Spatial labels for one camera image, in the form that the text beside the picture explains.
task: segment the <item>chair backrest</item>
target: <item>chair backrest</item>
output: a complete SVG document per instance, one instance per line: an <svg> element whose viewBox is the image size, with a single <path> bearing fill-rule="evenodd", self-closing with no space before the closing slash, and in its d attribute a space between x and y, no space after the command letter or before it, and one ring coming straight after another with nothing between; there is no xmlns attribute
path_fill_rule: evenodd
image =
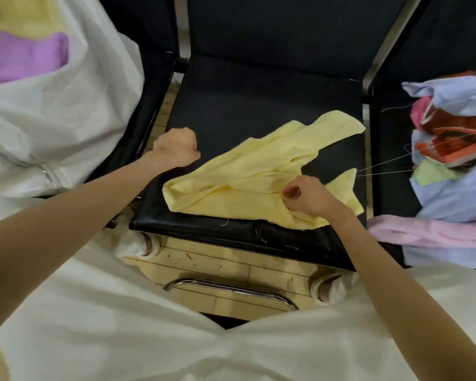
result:
<svg viewBox="0 0 476 381"><path fill-rule="evenodd" d="M476 0L423 0L378 72L375 88L476 70Z"/></svg>
<svg viewBox="0 0 476 381"><path fill-rule="evenodd" d="M361 80L406 0L188 0L192 54Z"/></svg>
<svg viewBox="0 0 476 381"><path fill-rule="evenodd" d="M179 54L174 0L99 0L116 29L155 49Z"/></svg>

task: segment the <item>metal frame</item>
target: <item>metal frame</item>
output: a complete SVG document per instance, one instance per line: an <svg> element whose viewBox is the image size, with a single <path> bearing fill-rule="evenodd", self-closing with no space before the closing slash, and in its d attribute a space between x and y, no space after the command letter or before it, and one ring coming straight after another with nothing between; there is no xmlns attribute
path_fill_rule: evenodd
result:
<svg viewBox="0 0 476 381"><path fill-rule="evenodd" d="M259 297L259 298L266 298L266 299L272 299L274 301L280 301L287 307L289 307L291 310L299 310L298 306L291 301L289 298L286 298L285 296L282 296L280 294L276 294L273 292L264 292L261 290L251 290L248 288L239 288L236 286L231 286L228 284L224 283L215 283L215 282L209 282L205 280L200 280L200 279L194 279L194 278L180 278L180 279L175 279L174 281L169 282L166 286L164 286L164 290L167 292L184 284L192 284L196 286L201 286L203 288L212 288L215 290L223 290L225 292L231 292L231 293L236 293L236 294L244 294L247 296L253 296L253 297Z"/></svg>

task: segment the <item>green fabric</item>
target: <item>green fabric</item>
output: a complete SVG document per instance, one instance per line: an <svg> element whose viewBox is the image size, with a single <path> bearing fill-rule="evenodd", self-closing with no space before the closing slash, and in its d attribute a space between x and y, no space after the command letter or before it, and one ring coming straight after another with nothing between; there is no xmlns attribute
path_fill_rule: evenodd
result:
<svg viewBox="0 0 476 381"><path fill-rule="evenodd" d="M462 172L450 170L429 159L424 159L413 174L420 186L441 182L442 180L458 180L464 175Z"/></svg>

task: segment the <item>chair seat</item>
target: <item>chair seat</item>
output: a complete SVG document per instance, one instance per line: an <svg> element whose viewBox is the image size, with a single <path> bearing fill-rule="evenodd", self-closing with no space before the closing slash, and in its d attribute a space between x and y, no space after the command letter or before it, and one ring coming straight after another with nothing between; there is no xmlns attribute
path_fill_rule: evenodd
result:
<svg viewBox="0 0 476 381"><path fill-rule="evenodd" d="M140 47L145 72L141 99L113 152L97 167L87 181L109 174L138 159L146 146L153 123L170 85L177 55Z"/></svg>
<svg viewBox="0 0 476 381"><path fill-rule="evenodd" d="M352 269L342 243L329 226L299 231L263 220L174 213L168 210L162 196L162 185L167 180L194 171L247 138L261 138L291 120L311 124L331 110L341 110L362 121L361 83L205 56L191 57L167 130L193 129L202 157L190 167L167 172L152 181L142 194L131 227ZM364 168L364 155L364 135L355 135L321 150L317 159L303 168L303 173L328 183L350 168ZM355 193L365 207L364 178L357 178Z"/></svg>
<svg viewBox="0 0 476 381"><path fill-rule="evenodd" d="M421 210L409 182L412 173L394 172L413 167L409 153L415 128L409 114L414 101L400 87L374 94L370 106L372 165L387 162L372 168L372 173L380 174L372 176L374 215L413 217Z"/></svg>

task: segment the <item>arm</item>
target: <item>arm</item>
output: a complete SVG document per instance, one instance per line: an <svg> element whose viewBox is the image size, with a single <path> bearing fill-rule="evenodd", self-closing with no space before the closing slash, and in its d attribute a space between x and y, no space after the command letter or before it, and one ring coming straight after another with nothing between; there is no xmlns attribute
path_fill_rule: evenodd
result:
<svg viewBox="0 0 476 381"><path fill-rule="evenodd" d="M138 161L0 221L0 325L153 178L199 158L194 132L172 129Z"/></svg>
<svg viewBox="0 0 476 381"><path fill-rule="evenodd" d="M284 190L286 206L320 216L336 231L377 314L420 381L476 381L476 345L428 292L375 241L317 178Z"/></svg>

